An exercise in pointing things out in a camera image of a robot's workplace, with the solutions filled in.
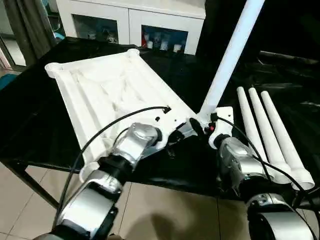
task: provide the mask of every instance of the black table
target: black table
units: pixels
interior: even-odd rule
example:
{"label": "black table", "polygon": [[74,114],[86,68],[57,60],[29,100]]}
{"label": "black table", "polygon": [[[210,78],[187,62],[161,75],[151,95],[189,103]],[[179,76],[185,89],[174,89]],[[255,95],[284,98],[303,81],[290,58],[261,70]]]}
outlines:
{"label": "black table", "polygon": [[[32,165],[69,171],[80,148],[56,81],[48,77],[44,66],[121,53],[134,47],[67,37],[0,91],[0,161],[55,208],[58,202],[25,169]],[[219,60],[150,49],[141,49],[140,55],[192,110],[199,112]],[[312,74],[306,76],[279,71],[274,66],[242,63],[219,106],[232,106],[235,123],[243,127],[236,88],[255,86],[258,91],[268,90],[318,186],[320,84],[317,79]],[[76,171],[82,166],[80,162]],[[192,136],[141,160],[131,181],[234,198],[230,193],[220,192],[215,166],[216,152]]]}

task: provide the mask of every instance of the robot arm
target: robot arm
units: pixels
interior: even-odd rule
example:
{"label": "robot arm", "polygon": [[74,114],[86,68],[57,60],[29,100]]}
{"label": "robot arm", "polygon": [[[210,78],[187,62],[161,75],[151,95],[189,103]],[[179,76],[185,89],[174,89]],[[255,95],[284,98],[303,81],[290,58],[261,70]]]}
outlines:
{"label": "robot arm", "polygon": [[157,128],[134,123],[113,146],[111,154],[99,159],[93,171],[65,205],[51,233],[37,239],[105,240],[118,213],[115,203],[144,151],[162,138]]}
{"label": "robot arm", "polygon": [[224,188],[233,189],[247,205],[251,240],[314,240],[313,233],[284,198],[264,187],[262,165],[249,147],[235,137],[218,135],[219,178]]}

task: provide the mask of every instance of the beige floor tile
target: beige floor tile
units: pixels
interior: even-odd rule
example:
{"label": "beige floor tile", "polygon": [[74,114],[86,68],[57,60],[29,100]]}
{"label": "beige floor tile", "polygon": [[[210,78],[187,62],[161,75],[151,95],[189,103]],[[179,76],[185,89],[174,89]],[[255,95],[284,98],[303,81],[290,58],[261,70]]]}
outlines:
{"label": "beige floor tile", "polygon": [[[40,185],[55,199],[59,200],[68,173],[64,171],[48,170]],[[78,176],[75,174],[70,187],[79,185]],[[16,221],[11,235],[33,239],[51,230],[56,210],[38,194],[33,194],[30,201]]]}
{"label": "beige floor tile", "polygon": [[219,239],[217,201],[132,183],[120,236],[127,240]]}
{"label": "beige floor tile", "polygon": [[118,214],[115,217],[115,220],[113,222],[113,226],[110,230],[110,234],[116,234],[116,235],[119,234],[121,222],[123,220],[127,200],[128,200],[130,189],[131,189],[131,185],[132,185],[131,182],[125,183],[125,185],[123,187],[122,194],[115,205],[118,208]]}
{"label": "beige floor tile", "polygon": [[[26,170],[37,182],[47,169],[28,167]],[[17,176],[0,163],[0,232],[9,233],[33,191]]]}
{"label": "beige floor tile", "polygon": [[244,202],[218,199],[221,240],[250,240]]}
{"label": "beige floor tile", "polygon": [[26,238],[9,235],[6,240],[26,240]]}
{"label": "beige floor tile", "polygon": [[0,240],[6,240],[7,234],[0,233]]}
{"label": "beige floor tile", "polygon": [[319,226],[315,213],[310,210],[303,210],[303,212],[307,223],[310,225],[310,228],[313,230],[315,236],[319,239]]}

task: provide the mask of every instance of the white pole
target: white pole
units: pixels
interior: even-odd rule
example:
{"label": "white pole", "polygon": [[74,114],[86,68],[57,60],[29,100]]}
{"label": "white pole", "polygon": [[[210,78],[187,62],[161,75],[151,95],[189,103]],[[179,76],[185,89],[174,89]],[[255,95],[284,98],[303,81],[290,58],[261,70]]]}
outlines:
{"label": "white pole", "polygon": [[[276,135],[276,139],[279,142],[282,154],[286,163],[291,167],[292,176],[303,187],[304,190],[312,189],[315,186],[315,182],[310,172],[305,169],[303,163],[301,162],[297,150],[291,141],[286,127],[283,124],[277,109],[269,96],[269,93],[267,91],[263,91],[261,96]],[[292,184],[292,187],[295,190],[299,190],[295,184]]]}
{"label": "white pole", "polygon": [[[241,109],[246,136],[251,140],[256,150],[260,154],[262,160],[265,162],[268,162],[264,147],[262,145],[262,142],[258,133],[254,116],[252,115],[252,112],[249,106],[249,102],[248,102],[245,90],[242,86],[240,86],[237,88],[236,91],[238,93],[238,99],[240,103],[240,109]],[[253,150],[250,144],[249,144],[249,147],[252,150],[253,154],[257,157],[256,152]],[[274,170],[270,167],[267,167],[267,171],[269,175],[274,179],[275,177]]]}
{"label": "white pole", "polygon": [[[256,89],[253,87],[249,89],[249,95],[252,101],[254,113],[258,121],[260,132],[263,138],[266,154],[268,155],[269,161],[275,167],[281,169],[289,175],[292,175],[291,168],[286,163],[284,156],[282,155],[281,149],[277,142],[276,136],[271,128],[268,117],[259,99]],[[274,181],[279,184],[288,184],[290,180],[280,172],[274,172]]]}
{"label": "white pole", "polygon": [[220,66],[198,114],[204,121],[208,121],[210,114],[216,110],[264,2],[265,0],[246,1]]}

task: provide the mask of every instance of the metal table leg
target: metal table leg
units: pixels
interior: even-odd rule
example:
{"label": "metal table leg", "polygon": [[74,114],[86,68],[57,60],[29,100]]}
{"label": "metal table leg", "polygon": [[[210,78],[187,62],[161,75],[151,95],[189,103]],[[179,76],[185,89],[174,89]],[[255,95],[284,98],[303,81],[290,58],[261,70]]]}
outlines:
{"label": "metal table leg", "polygon": [[16,162],[2,161],[11,172],[13,172],[19,179],[27,184],[32,190],[39,194],[44,200],[46,200],[55,209],[58,208],[59,203],[55,200],[37,181],[35,181],[27,172],[27,166],[18,164]]}

